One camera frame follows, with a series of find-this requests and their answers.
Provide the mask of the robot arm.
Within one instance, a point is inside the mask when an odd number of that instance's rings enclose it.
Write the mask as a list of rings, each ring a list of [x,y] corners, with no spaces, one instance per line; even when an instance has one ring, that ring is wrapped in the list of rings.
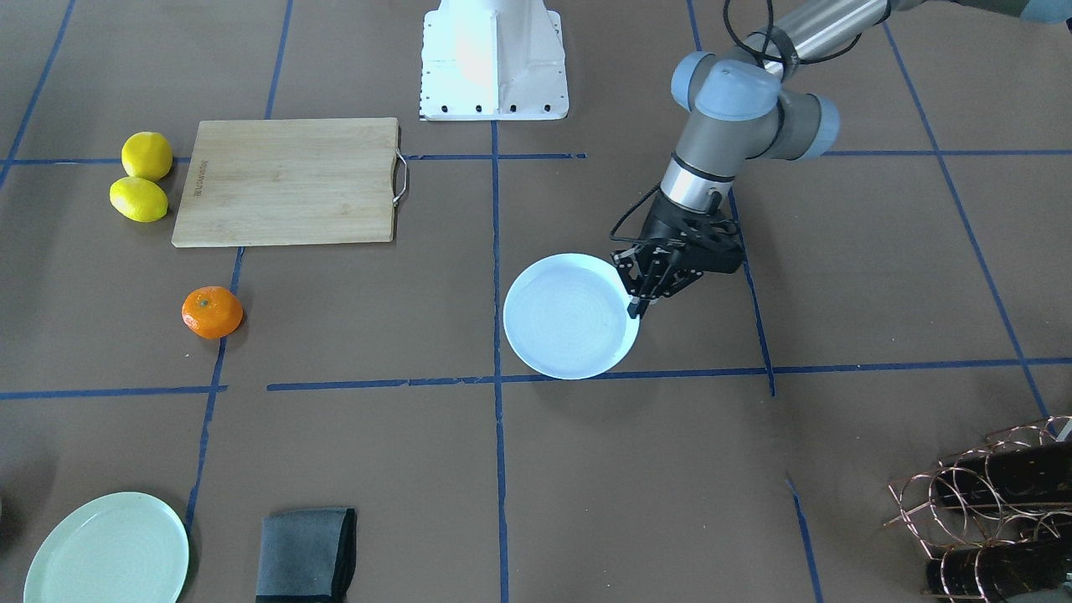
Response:
[[[796,93],[801,68],[852,49],[858,39],[915,1],[805,1],[765,26],[734,36],[727,53],[694,52],[671,80],[687,121],[662,181],[641,198],[640,234],[612,256],[628,295],[628,317],[678,294],[708,273],[732,274],[745,250],[723,206],[751,160],[812,159],[832,147],[842,115],[822,95]]]

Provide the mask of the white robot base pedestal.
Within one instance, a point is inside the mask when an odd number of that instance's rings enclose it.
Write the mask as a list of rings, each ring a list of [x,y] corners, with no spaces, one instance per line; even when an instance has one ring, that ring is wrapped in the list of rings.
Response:
[[[566,118],[563,33],[544,1],[441,1],[422,23],[419,118]]]

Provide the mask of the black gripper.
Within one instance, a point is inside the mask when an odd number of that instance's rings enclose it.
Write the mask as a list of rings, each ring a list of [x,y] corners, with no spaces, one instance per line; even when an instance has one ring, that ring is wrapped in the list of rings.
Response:
[[[621,226],[643,207],[647,214],[639,232],[621,234]],[[709,273],[708,211],[683,209],[666,196],[632,203],[611,227],[611,241],[624,245],[611,263],[629,295],[631,319],[642,319],[651,302],[671,297]]]

